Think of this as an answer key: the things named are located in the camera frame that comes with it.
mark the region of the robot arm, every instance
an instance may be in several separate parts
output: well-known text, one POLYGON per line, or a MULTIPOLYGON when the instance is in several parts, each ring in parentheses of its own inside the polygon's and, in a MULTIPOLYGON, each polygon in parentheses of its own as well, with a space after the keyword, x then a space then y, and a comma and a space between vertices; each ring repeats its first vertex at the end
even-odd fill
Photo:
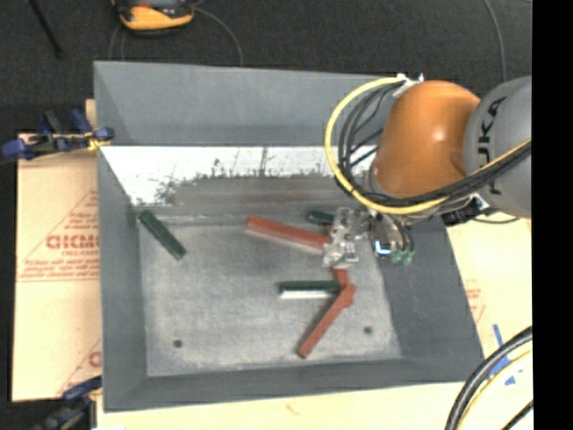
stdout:
POLYGON ((436 215, 448 225, 495 211, 531 217, 531 90, 532 78, 525 77, 479 99, 451 82, 383 78, 338 104, 325 151, 339 185, 370 214, 376 254, 407 251, 411 258, 407 231, 436 215), (364 141, 357 135, 375 113, 369 110, 397 86, 377 145, 359 156, 364 141), (336 161, 331 136, 346 108, 336 161), (355 170, 369 156, 367 169, 355 170))

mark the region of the handheld device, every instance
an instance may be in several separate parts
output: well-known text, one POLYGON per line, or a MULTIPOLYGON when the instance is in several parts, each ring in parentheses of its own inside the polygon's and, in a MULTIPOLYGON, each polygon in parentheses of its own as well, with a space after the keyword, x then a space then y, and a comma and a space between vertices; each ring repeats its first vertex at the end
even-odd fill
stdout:
POLYGON ((193 18, 186 0, 111 0, 122 24, 134 34, 165 35, 179 30, 193 18))

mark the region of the black cable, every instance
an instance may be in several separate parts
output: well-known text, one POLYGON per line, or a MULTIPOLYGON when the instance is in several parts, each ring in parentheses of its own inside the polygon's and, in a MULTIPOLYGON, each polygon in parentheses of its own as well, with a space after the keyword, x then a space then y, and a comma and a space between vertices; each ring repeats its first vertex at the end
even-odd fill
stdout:
MULTIPOLYGON (((516 166, 518 162, 527 157, 531 152, 531 142, 529 142, 528 144, 524 145, 524 147, 515 151, 513 154, 496 162, 495 164, 492 164, 486 169, 480 170, 479 172, 465 177, 453 184, 443 186, 432 192, 423 193, 417 196, 408 198, 395 198, 386 194, 367 191, 363 186, 356 183, 352 173, 352 167, 355 166, 355 164, 358 162, 366 159, 368 156, 371 156, 374 153, 374 150, 368 151, 359 159, 352 161, 352 153, 356 152, 364 143, 367 142, 366 139, 363 139, 355 145, 354 138, 356 136, 357 129, 363 127, 364 121, 362 121, 362 115, 365 110, 368 109, 368 107, 376 99, 379 100, 380 104, 383 98, 389 93, 389 91, 396 87, 397 85, 393 85, 392 87, 379 88, 362 98, 355 105, 343 123, 338 139, 338 166, 340 167, 340 170, 348 182, 350 182, 350 184, 353 186, 353 188, 372 202, 384 202, 385 205, 390 207, 408 207, 422 202, 430 202, 443 199, 439 206, 437 206, 441 207, 447 203, 455 202, 459 199, 467 197, 475 191, 478 191, 484 186, 492 183, 496 178, 502 176, 511 168, 516 166)), ((371 120, 372 117, 373 114, 370 114, 367 119, 371 120)), ((374 134, 371 134, 368 136, 368 138, 370 139, 373 136, 374 134)))
POLYGON ((464 416, 467 405, 470 403, 475 392, 480 388, 483 381, 487 379, 490 371, 507 354, 533 340, 533 327, 529 326, 500 346, 495 352, 487 357, 470 375, 466 383, 459 392, 451 411, 448 415, 445 430, 456 430, 459 422, 464 416))
POLYGON ((501 219, 500 221, 489 220, 489 219, 473 219, 477 223, 485 223, 487 225, 507 225, 509 223, 514 223, 521 220, 519 217, 514 217, 512 219, 501 219))
POLYGON ((501 37, 500 24, 498 23, 498 20, 495 17, 495 13, 493 12, 489 0, 482 0, 482 2, 483 4, 485 4, 485 8, 487 9, 488 13, 490 14, 490 17, 492 18, 493 29, 495 31, 495 36, 498 39, 498 45, 500 47, 501 80, 502 82, 505 82, 508 79, 508 74, 505 60, 505 46, 503 44, 503 38, 501 37))
POLYGON ((424 193, 408 198, 393 198, 387 196, 386 194, 380 193, 363 193, 363 195, 369 197, 369 199, 371 199, 373 202, 382 201, 386 205, 392 207, 412 206, 421 202, 435 201, 441 198, 444 198, 444 201, 440 204, 456 201, 462 197, 474 193, 480 188, 483 188, 484 186, 491 183, 496 178, 502 176, 510 169, 515 167, 517 163, 526 158, 530 153, 531 142, 528 142, 519 150, 516 150, 513 154, 489 166, 488 168, 482 169, 479 172, 472 174, 471 176, 467 176, 466 178, 463 178, 453 184, 443 186, 442 188, 431 191, 429 193, 424 193))
POLYGON ((354 176, 352 174, 352 167, 361 162, 362 160, 371 156, 375 150, 368 151, 359 159, 355 160, 354 162, 350 160, 353 153, 358 151, 364 144, 369 142, 372 138, 376 135, 379 135, 382 132, 382 129, 377 130, 375 133, 371 133, 365 139, 362 139, 359 143, 355 145, 355 137, 357 133, 363 129, 366 125, 368 125, 375 115, 378 113, 380 109, 381 103, 385 98, 388 97, 389 93, 400 86, 402 86, 405 82, 399 82, 396 84, 392 84, 389 86, 381 87, 363 99, 361 99, 358 104, 352 109, 348 117, 346 118, 345 122, 342 125, 340 130, 340 137, 338 139, 338 165, 340 170, 344 174, 345 178, 354 185, 354 176), (376 103, 375 109, 368 115, 364 120, 362 119, 363 113, 370 107, 370 105, 375 101, 378 100, 376 103))
POLYGON ((534 401, 531 400, 527 403, 501 430, 510 430, 513 428, 521 419, 523 419, 529 411, 534 408, 534 401))
POLYGON ((28 0, 28 2, 30 3, 32 10, 36 14, 36 17, 38 18, 38 22, 40 23, 40 25, 42 26, 42 29, 46 33, 47 38, 49 39, 50 43, 52 44, 52 48, 54 49, 54 54, 56 55, 56 58, 59 60, 66 59, 67 54, 64 52, 64 50, 62 49, 62 47, 58 43, 56 36, 54 35, 54 32, 52 31, 52 29, 50 28, 50 25, 46 21, 46 18, 44 17, 44 14, 39 9, 38 2, 36 2, 36 0, 28 0))

